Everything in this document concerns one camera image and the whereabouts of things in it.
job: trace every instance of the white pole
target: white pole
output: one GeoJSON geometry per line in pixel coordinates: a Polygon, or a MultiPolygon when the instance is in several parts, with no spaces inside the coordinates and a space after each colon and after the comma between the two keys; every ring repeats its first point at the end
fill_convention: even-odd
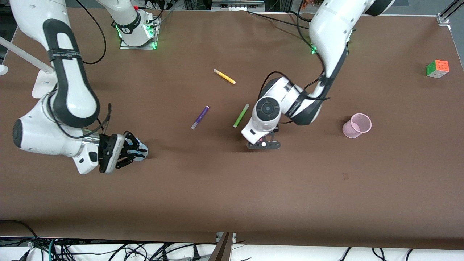
{"type": "Polygon", "coordinates": [[[7,41],[5,38],[0,37],[0,45],[3,45],[6,47],[8,50],[12,51],[13,53],[19,55],[22,59],[30,62],[33,66],[41,69],[47,74],[53,73],[53,68],[48,66],[46,63],[42,62],[41,60],[35,58],[34,56],[30,55],[23,49],[17,47],[16,45],[10,43],[7,41]]]}

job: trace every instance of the table surface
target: table surface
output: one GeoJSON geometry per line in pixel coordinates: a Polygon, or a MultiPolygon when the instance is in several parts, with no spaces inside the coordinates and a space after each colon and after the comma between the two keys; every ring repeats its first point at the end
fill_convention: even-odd
{"type": "MultiPolygon", "coordinates": [[[[250,151],[240,130],[251,110],[232,125],[266,75],[281,71],[304,86],[321,72],[294,26],[179,11],[162,23],[158,50],[119,50],[108,13],[91,12],[108,42],[105,58],[85,66],[101,115],[111,102],[109,132],[133,132],[149,157],[82,176],[70,158],[16,148],[11,130],[37,102],[38,70],[9,53],[0,78],[2,219],[54,237],[213,241],[216,231],[235,231],[248,243],[464,249],[464,72],[434,17],[361,17],[318,119],[282,125],[279,150],[250,151]],[[441,79],[425,76],[435,59],[450,63],[441,79]],[[358,112],[372,130],[346,138],[342,124],[358,112]]],[[[96,60],[97,27],[81,9],[69,17],[84,60],[96,60]]],[[[14,43],[47,61],[21,32],[14,43]]]]}

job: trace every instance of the orange object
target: orange object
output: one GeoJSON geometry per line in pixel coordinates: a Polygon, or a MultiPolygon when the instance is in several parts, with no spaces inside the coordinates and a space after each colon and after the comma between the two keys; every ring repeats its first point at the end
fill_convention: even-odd
{"type": "Polygon", "coordinates": [[[435,60],[435,64],[437,65],[437,70],[440,70],[443,72],[450,72],[448,61],[435,60]]]}

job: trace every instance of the plastic cup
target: plastic cup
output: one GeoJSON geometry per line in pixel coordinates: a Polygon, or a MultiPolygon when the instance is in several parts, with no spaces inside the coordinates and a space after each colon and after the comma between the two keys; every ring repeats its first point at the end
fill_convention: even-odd
{"type": "Polygon", "coordinates": [[[371,119],[365,114],[356,113],[343,125],[343,133],[348,138],[354,139],[371,130],[371,119]]]}

